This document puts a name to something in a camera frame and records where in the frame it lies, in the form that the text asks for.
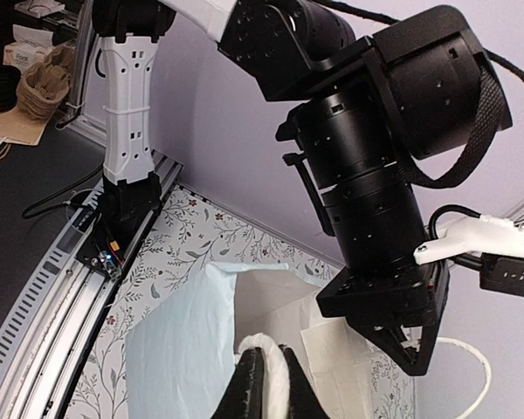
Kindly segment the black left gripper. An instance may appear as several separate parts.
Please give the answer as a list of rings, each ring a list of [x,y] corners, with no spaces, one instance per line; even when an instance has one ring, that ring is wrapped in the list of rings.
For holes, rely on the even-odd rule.
[[[344,268],[316,297],[325,318],[344,318],[407,375],[427,374],[445,310],[444,262],[362,276]]]

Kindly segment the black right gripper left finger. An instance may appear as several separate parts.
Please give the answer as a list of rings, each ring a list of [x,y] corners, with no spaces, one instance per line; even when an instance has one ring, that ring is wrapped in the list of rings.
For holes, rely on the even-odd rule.
[[[263,413],[265,361],[260,347],[240,356],[213,419],[259,419]]]

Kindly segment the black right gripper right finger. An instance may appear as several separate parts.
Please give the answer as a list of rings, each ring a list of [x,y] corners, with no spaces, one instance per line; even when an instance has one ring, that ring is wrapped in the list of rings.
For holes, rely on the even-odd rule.
[[[294,351],[279,345],[289,371],[289,401],[286,417],[289,419],[329,419],[317,398]]]

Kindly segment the light blue paper bag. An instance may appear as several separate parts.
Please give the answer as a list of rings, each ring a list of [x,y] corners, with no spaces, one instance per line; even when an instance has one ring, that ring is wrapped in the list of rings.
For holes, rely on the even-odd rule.
[[[286,264],[210,263],[126,338],[132,418],[212,418],[249,348],[265,361],[261,418],[287,418],[290,347],[330,418],[370,418],[372,352],[321,315],[321,281]]]

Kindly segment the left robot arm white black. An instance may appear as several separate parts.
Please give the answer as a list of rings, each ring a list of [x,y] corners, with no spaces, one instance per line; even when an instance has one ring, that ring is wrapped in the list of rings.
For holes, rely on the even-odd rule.
[[[524,217],[462,205],[424,221],[414,188],[452,189],[479,166],[512,117],[487,51],[463,14],[439,5],[357,37],[333,1],[97,1],[108,85],[104,191],[95,243],[106,271],[121,267],[161,210],[148,140],[151,72],[176,16],[201,28],[252,76],[269,102],[292,101],[278,141],[296,168],[344,268],[318,294],[406,374],[424,375],[449,289],[448,262],[483,289],[524,297]]]

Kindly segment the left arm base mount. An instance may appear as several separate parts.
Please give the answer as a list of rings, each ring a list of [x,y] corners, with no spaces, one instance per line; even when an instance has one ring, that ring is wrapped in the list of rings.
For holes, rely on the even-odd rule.
[[[112,183],[103,179],[103,192],[90,236],[77,253],[77,260],[114,282],[121,279],[127,253],[150,216],[161,211],[162,186],[155,173],[138,182]]]

